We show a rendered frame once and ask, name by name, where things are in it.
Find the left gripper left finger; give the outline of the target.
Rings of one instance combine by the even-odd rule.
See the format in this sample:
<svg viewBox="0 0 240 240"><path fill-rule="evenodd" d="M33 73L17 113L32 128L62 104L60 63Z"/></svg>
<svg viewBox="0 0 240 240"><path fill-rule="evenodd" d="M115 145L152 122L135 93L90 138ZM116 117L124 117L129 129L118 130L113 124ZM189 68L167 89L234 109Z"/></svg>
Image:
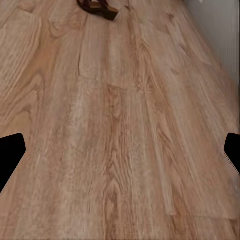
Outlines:
<svg viewBox="0 0 240 240"><path fill-rule="evenodd" d="M0 138L0 193L26 153L22 133Z"/></svg>

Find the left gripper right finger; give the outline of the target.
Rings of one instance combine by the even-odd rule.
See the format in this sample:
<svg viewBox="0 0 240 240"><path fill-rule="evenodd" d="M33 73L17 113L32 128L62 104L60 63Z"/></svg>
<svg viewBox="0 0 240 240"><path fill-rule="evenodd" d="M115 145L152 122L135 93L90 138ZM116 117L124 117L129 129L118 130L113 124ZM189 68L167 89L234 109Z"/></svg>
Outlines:
<svg viewBox="0 0 240 240"><path fill-rule="evenodd" d="M240 135L229 133L227 135L224 151L240 173Z"/></svg>

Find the sandal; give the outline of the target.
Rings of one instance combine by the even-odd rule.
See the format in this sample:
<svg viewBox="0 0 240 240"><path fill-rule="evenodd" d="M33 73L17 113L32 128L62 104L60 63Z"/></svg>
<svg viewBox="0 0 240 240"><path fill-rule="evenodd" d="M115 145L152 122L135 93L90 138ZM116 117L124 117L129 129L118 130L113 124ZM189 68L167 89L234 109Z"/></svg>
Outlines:
<svg viewBox="0 0 240 240"><path fill-rule="evenodd" d="M90 14L102 13L110 21L114 21L119 13L119 10L109 6L106 0L76 0L76 2L84 11Z"/></svg>

